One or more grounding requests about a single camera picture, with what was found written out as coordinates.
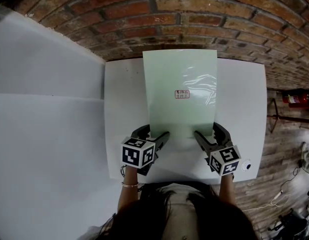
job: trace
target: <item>white table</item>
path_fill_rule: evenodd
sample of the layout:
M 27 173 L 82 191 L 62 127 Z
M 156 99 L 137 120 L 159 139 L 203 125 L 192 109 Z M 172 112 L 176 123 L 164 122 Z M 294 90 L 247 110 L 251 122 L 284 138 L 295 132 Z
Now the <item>white table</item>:
M 110 178 L 122 180 L 120 143 L 131 133 L 149 124 L 144 65 L 142 58 L 107 62 L 104 83 L 105 143 Z M 261 64 L 218 59 L 215 122 L 231 134 L 241 161 L 235 181 L 257 177 L 262 156 L 267 119 L 265 67 Z M 148 175 L 138 175 L 140 183 L 200 181 L 217 184 L 220 176 L 211 172 L 194 138 L 169 140 L 158 152 L 159 159 Z M 247 171 L 242 163 L 251 161 Z

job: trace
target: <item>plastic sheet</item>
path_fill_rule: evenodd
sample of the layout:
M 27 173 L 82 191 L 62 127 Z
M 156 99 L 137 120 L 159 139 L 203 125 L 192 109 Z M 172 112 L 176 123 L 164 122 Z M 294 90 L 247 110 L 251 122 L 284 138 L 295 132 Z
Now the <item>plastic sheet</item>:
M 204 49 L 143 52 L 151 137 L 212 135 L 217 91 L 217 51 Z

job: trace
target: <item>brick wall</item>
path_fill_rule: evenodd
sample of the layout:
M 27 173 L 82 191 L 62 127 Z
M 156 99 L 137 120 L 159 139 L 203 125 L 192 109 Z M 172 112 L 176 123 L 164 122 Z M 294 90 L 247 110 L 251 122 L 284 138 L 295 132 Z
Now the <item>brick wall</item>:
M 214 49 L 264 64 L 270 88 L 309 88 L 309 0 L 23 0 L 14 9 L 106 61 Z

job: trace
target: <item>printed label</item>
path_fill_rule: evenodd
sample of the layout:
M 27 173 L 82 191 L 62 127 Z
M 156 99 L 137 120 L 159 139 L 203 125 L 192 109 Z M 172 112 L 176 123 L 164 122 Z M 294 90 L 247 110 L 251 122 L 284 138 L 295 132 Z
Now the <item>printed label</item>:
M 190 91 L 189 90 L 175 90 L 174 97 L 176 99 L 189 99 Z
M 298 96 L 288 96 L 289 103 L 300 103 Z

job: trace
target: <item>red fire extinguisher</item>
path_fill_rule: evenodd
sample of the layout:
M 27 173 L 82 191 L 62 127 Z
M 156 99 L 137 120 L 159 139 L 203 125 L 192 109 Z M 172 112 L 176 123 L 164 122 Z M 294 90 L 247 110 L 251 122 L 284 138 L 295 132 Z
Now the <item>red fire extinguisher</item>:
M 295 89 L 286 90 L 282 92 L 282 101 L 284 103 L 299 103 L 309 104 L 309 90 L 306 89 Z

